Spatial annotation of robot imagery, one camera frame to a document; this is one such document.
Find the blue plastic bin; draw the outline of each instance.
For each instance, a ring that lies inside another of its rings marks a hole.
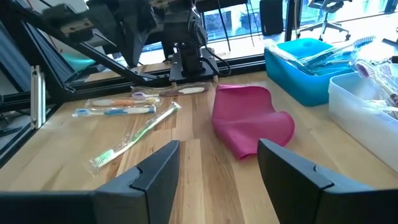
[[[278,47],[296,57],[308,57],[332,47],[317,39],[298,39],[278,44]],[[329,80],[339,75],[331,72],[319,76],[297,70],[269,51],[264,52],[268,77],[304,106],[317,106],[329,101]]]

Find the clear plastic bin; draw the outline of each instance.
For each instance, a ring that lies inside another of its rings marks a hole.
[[[381,100],[378,88],[356,73],[331,78],[330,118],[398,172],[398,121],[365,100]]]

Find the pink silicone object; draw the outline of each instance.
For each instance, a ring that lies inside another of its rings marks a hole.
[[[276,112],[271,93],[259,86],[218,85],[211,122],[237,159],[256,154],[260,138],[286,145],[295,128],[292,117]]]

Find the black cable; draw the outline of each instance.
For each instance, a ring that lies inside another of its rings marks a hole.
[[[253,5],[252,5],[251,3],[250,3],[250,8],[251,8],[251,13],[253,14],[254,23],[255,23],[255,25],[256,25],[257,34],[258,34],[258,32],[260,32],[260,31],[259,31],[259,27],[258,27],[258,25],[257,25],[256,14],[254,13]]]
[[[226,41],[228,43],[228,49],[229,51],[231,51],[231,45],[229,44],[229,38],[228,38],[228,34],[226,32],[226,27],[225,27],[225,23],[224,23],[224,18],[223,18],[223,14],[221,13],[221,6],[220,6],[220,0],[217,0],[217,6],[218,6],[218,14],[221,17],[221,23],[223,24],[223,28],[224,28],[224,33],[225,33],[225,37],[226,37]]]
[[[50,5],[48,2],[44,1],[44,0],[39,0],[41,3],[45,4],[48,7],[52,7],[52,5]]]
[[[248,6],[247,3],[246,3],[246,11],[248,12],[248,18],[249,18],[249,29],[250,29],[251,43],[253,44],[253,47],[254,47],[253,32],[251,30],[251,20],[250,20],[249,6]]]
[[[224,60],[221,57],[219,57],[216,54],[214,54],[207,46],[205,46],[205,48],[209,52],[209,54],[211,54],[212,56],[214,56],[215,58],[217,58],[218,60],[220,60],[220,61],[222,61],[222,62],[224,62],[226,64],[226,66],[228,68],[228,72],[226,74],[220,73],[219,71],[217,71],[217,69],[211,64],[211,62],[207,58],[200,57],[199,60],[202,61],[202,62],[206,62],[215,74],[217,74],[217,75],[219,75],[221,77],[230,76],[232,70],[231,70],[231,66],[229,65],[229,63],[226,60]]]

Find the wooden table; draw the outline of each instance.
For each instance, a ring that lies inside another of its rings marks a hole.
[[[295,120],[295,136],[287,148],[375,188],[398,187],[398,175],[331,121],[327,105],[301,106],[266,72],[222,78],[220,83],[268,88],[275,108]],[[212,88],[166,99],[160,110],[170,100],[182,109],[95,177],[82,163],[107,150],[126,131],[140,128],[150,116],[72,118],[85,101],[66,103],[0,169],[0,190],[95,189],[179,139],[180,179],[170,223],[278,223],[256,157],[237,161],[214,135],[214,96]]]

